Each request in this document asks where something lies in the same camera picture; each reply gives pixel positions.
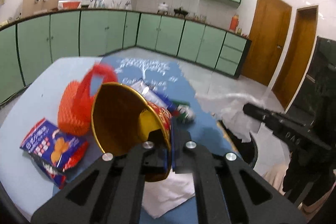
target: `floor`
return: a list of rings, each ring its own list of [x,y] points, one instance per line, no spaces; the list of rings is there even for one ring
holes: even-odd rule
[[[131,48],[115,54],[122,57],[176,61],[179,63],[185,78],[189,81],[197,94],[218,96],[227,93],[248,93],[259,100],[263,99],[266,108],[277,112],[283,111],[281,104],[271,90],[244,76],[240,76],[238,80],[233,80],[188,62],[140,48]],[[0,126],[18,99],[19,98],[14,99],[0,109]],[[258,146],[258,160],[254,168],[258,174],[263,175],[274,164],[283,162],[289,163],[289,151],[287,146],[274,137],[272,132],[264,125],[261,125],[259,132],[253,134],[253,136]]]

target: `drawer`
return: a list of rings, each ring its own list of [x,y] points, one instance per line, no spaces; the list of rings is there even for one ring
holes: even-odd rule
[[[234,75],[236,73],[237,67],[238,65],[236,63],[219,58],[216,69],[227,74]]]
[[[220,52],[220,56],[222,58],[228,59],[237,64],[239,64],[242,54],[243,54],[242,52],[229,48],[225,45],[223,45],[222,51]]]
[[[230,32],[227,32],[224,45],[229,47],[233,47],[239,51],[243,51],[245,48],[246,39],[243,37],[236,36]]]

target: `blue package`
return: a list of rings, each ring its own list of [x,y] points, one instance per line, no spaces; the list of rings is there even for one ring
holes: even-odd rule
[[[20,145],[59,188],[66,180],[64,172],[82,159],[87,147],[85,138],[63,133],[45,118],[29,131]]]

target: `cookie image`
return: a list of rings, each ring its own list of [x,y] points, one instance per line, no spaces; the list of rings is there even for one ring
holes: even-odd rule
[[[54,164],[55,162],[58,162],[59,159],[61,158],[61,152],[60,151],[54,151],[53,153],[51,153],[51,162]]]
[[[69,149],[69,142],[66,142],[62,147],[62,153],[67,152]]]
[[[55,143],[55,151],[62,151],[64,144],[65,144],[64,138],[63,137],[58,138]]]

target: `lower cabinet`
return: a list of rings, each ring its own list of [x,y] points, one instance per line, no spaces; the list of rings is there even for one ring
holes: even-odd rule
[[[127,12],[124,30],[123,48],[132,47],[137,42],[139,13]]]
[[[109,11],[82,11],[80,25],[80,56],[106,53]]]
[[[201,45],[205,25],[186,21],[181,39],[178,57],[196,61],[198,50]]]
[[[79,56],[79,12],[66,12],[50,16],[51,57]]]
[[[184,20],[173,17],[162,17],[155,50],[177,55],[181,40]]]
[[[141,14],[137,45],[151,50],[155,49],[161,16]]]
[[[206,26],[196,62],[215,68],[226,31]]]
[[[0,32],[0,56],[1,103],[24,87],[17,59],[15,26]]]
[[[17,25],[18,50],[26,84],[32,83],[52,63],[49,19],[47,15]]]
[[[126,12],[110,11],[108,16],[106,52],[120,50],[123,47]]]

